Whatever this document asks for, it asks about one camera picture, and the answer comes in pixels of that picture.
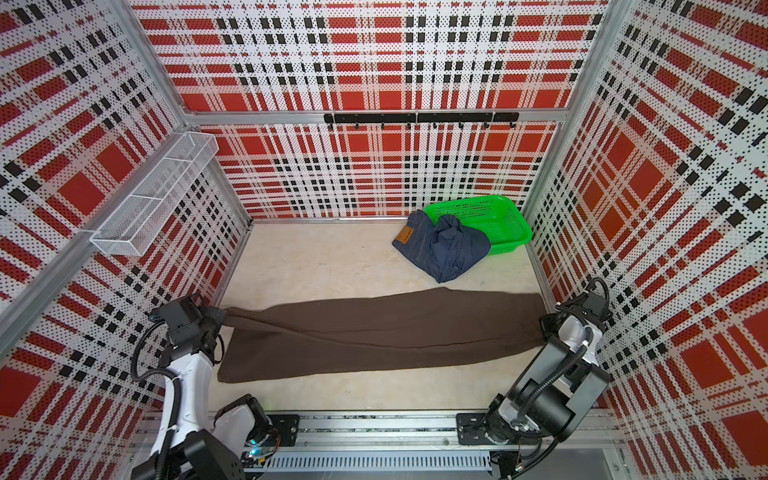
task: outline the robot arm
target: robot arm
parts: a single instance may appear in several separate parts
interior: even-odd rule
[[[198,306],[200,296],[186,296],[151,312],[155,324],[144,332],[131,358],[131,378],[140,382],[165,376],[161,428],[151,457],[131,473],[131,480],[166,478],[245,479],[240,453],[247,441],[269,434],[269,419],[258,401],[245,395],[222,408],[207,427],[208,384],[224,310]],[[168,326],[160,364],[139,376],[138,353],[159,326]]]
[[[598,284],[603,287],[605,297],[591,291]],[[547,344],[506,395],[497,395],[479,422],[462,424],[462,419],[457,418],[460,443],[462,438],[476,442],[478,433],[484,435],[487,443],[496,445],[518,443],[522,439],[541,442],[545,436],[554,437],[547,449],[525,468],[502,471],[502,478],[507,474],[507,478],[517,478],[566,440],[611,380],[598,365],[596,355],[605,322],[611,317],[605,282],[593,279],[583,293],[559,303],[555,309],[556,313],[541,318]]]

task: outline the brown pants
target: brown pants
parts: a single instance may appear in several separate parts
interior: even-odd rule
[[[235,331],[220,382],[314,373],[465,365],[544,343],[537,293],[435,288],[376,298],[317,300],[254,312],[227,309]]]

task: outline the black mounting plate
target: black mounting plate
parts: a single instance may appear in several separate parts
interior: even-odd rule
[[[459,445],[497,445],[494,442],[488,440],[485,436],[485,430],[481,427],[479,429],[466,429],[466,427],[472,427],[477,422],[482,420],[482,413],[457,413],[456,414],[456,435],[458,436]],[[518,437],[512,439],[511,442],[506,445],[536,445],[536,439],[529,439],[525,437]]]
[[[272,421],[272,426],[280,432],[281,447],[295,447],[296,436],[299,435],[299,416],[298,415],[267,415]],[[274,447],[277,441],[275,435],[270,435],[264,441],[262,446]]]

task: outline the plaid wall panel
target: plaid wall panel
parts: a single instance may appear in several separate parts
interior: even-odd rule
[[[243,228],[203,173],[141,257],[94,255],[0,363],[0,477],[111,478],[163,380],[133,383],[146,312],[201,292],[209,300]],[[164,346],[151,337],[140,371]]]
[[[131,0],[191,111],[556,108],[607,0]]]
[[[0,310],[176,127],[108,5],[0,7]]]
[[[254,218],[407,215],[505,195],[522,208],[554,122],[217,125],[217,158]]]
[[[534,212],[611,286],[607,400],[648,478],[768,475],[768,2],[637,2]]]

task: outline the wire mesh shelf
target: wire mesh shelf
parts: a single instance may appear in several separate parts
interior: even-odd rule
[[[91,242],[107,255],[144,255],[192,182],[218,151],[212,134],[188,131],[181,135],[99,227]]]

